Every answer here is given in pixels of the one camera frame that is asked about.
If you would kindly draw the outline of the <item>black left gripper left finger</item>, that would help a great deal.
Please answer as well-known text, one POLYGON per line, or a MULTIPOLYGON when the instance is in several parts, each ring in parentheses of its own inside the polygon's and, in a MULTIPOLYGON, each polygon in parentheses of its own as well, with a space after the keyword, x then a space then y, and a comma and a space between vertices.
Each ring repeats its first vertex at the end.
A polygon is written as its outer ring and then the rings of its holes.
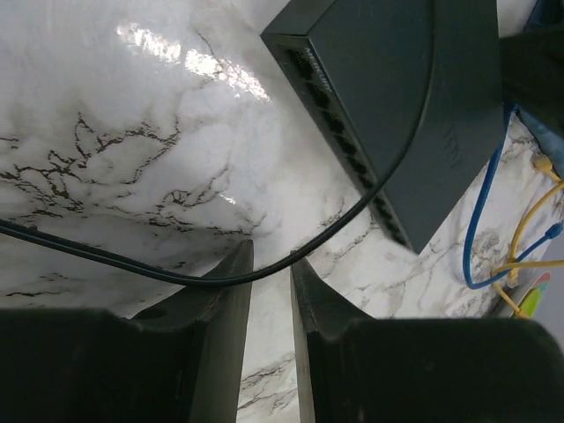
POLYGON ((251 287, 185 287, 123 318, 1 313, 4 422, 233 422, 251 287))

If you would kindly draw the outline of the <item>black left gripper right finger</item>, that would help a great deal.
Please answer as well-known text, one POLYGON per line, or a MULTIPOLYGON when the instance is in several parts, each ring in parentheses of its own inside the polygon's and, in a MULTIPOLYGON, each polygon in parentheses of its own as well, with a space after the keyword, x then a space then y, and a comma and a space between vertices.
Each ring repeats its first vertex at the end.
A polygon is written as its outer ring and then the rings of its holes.
POLYGON ((376 319, 291 269, 303 422, 560 422, 563 355, 514 318, 376 319))

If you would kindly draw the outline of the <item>black network switch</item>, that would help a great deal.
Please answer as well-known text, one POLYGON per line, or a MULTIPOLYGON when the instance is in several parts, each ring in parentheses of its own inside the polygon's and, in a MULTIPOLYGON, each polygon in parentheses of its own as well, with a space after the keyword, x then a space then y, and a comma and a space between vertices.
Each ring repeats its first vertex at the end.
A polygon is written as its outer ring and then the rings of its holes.
POLYGON ((264 28, 386 236, 419 253, 505 137, 493 1, 292 1, 264 28))

